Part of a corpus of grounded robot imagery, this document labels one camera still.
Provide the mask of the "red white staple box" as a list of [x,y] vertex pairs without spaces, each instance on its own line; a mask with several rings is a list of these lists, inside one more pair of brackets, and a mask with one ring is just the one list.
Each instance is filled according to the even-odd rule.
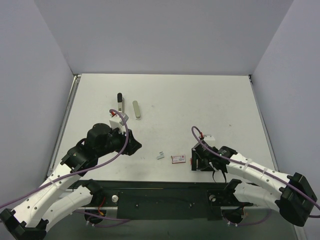
[[181,164],[186,162],[185,155],[172,155],[171,156],[171,163],[172,164]]

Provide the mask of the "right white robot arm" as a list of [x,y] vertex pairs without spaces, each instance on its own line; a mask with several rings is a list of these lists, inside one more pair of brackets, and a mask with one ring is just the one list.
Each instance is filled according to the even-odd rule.
[[316,194],[307,178],[296,172],[293,175],[264,167],[236,150],[222,146],[217,149],[205,141],[191,149],[192,171],[221,171],[245,179],[233,179],[223,192],[224,201],[250,203],[269,208],[290,222],[303,227],[313,210]]

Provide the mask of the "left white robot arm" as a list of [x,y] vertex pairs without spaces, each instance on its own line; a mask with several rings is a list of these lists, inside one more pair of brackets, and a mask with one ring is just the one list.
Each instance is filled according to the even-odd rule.
[[43,182],[13,209],[6,208],[0,219],[16,240],[42,240],[57,222],[88,204],[99,205],[104,190],[93,179],[85,181],[74,192],[61,198],[63,192],[98,164],[100,157],[117,152],[131,156],[142,147],[132,133],[122,127],[111,128],[97,123],[68,150],[60,164]]

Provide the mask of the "olive green stapler cover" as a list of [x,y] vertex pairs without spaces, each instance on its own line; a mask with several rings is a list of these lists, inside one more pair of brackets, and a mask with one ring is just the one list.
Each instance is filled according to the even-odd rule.
[[133,110],[134,110],[136,120],[140,120],[142,115],[141,115],[141,110],[140,110],[140,106],[139,106],[138,101],[134,100],[132,102],[132,105],[133,105]]

